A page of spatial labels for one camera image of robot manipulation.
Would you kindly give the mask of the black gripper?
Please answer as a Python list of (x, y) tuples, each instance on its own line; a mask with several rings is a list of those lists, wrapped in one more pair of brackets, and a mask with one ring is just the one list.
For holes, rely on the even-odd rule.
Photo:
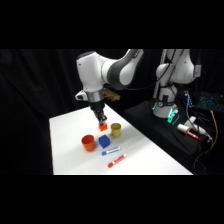
[(98, 120), (98, 122), (100, 123), (100, 125), (102, 126), (104, 122), (106, 122), (107, 117), (106, 115), (104, 115), (104, 107), (105, 104), (103, 101), (99, 101), (99, 102), (90, 102), (90, 109), (95, 113), (95, 116)]

